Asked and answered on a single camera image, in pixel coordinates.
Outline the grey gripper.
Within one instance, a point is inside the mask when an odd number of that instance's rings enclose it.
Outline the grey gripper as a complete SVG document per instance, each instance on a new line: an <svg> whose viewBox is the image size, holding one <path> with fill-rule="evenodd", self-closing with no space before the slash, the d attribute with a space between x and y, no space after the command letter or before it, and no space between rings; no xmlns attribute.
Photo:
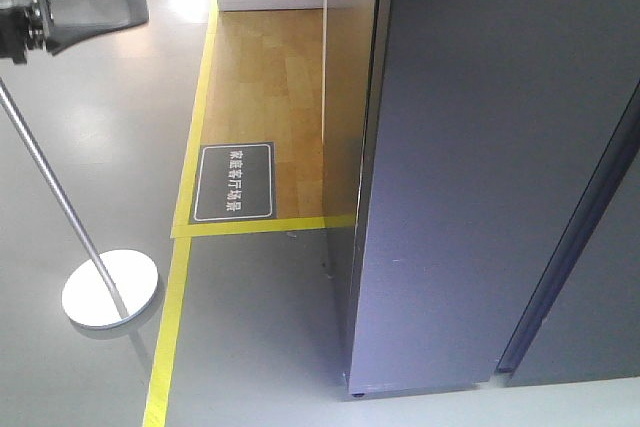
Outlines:
<svg viewBox="0 0 640 427"><path fill-rule="evenodd" d="M25 64L94 37L147 24L147 0L1 0L1 58Z"/></svg>

